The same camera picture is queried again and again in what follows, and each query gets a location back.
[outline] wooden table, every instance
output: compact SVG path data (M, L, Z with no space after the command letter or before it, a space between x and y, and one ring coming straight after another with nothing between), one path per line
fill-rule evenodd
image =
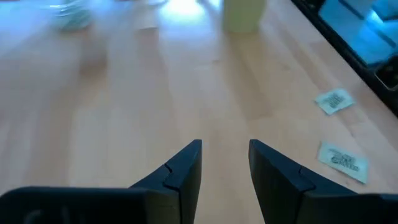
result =
M97 0L75 33L29 7L0 14L0 191L127 187L202 139L197 223L264 223L256 138L357 192L398 193L398 119L299 10L270 0L258 33L227 34L219 5ZM326 116L313 99L337 87L358 103ZM323 140L366 156L369 183L319 163Z

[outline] black frame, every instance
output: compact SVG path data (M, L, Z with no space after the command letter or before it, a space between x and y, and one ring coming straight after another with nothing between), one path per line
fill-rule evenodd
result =
M376 67L368 67L355 51L318 15L325 0L292 0L305 17L347 61L362 80L398 117L398 93L389 91L375 76Z
M249 163L266 224L398 223L398 195L357 194L258 140Z
M193 224L201 182L194 140L128 189L23 187L0 197L0 223Z

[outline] green object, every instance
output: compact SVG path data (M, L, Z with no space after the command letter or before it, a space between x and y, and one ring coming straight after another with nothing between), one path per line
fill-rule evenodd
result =
M335 89L319 95L315 102L327 115L355 104L354 99L343 89Z
M266 0L224 0L224 27L232 32L255 31L265 5Z
M368 160L332 144L322 142L318 160L364 184L368 181Z
M63 4L51 5L52 24L61 30L78 30L91 23L86 0L63 0Z

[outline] yellow object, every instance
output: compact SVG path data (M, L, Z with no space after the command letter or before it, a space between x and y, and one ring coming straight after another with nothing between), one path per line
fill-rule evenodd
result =
M223 25L231 32L253 32L266 5L266 0L224 0Z

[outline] paper tag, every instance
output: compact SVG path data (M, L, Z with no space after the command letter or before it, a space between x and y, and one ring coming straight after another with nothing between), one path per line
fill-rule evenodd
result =
M322 142L318 160L364 184L368 180L368 160L332 144Z
M343 89L335 89L319 95L315 102L327 115L355 104L354 99Z

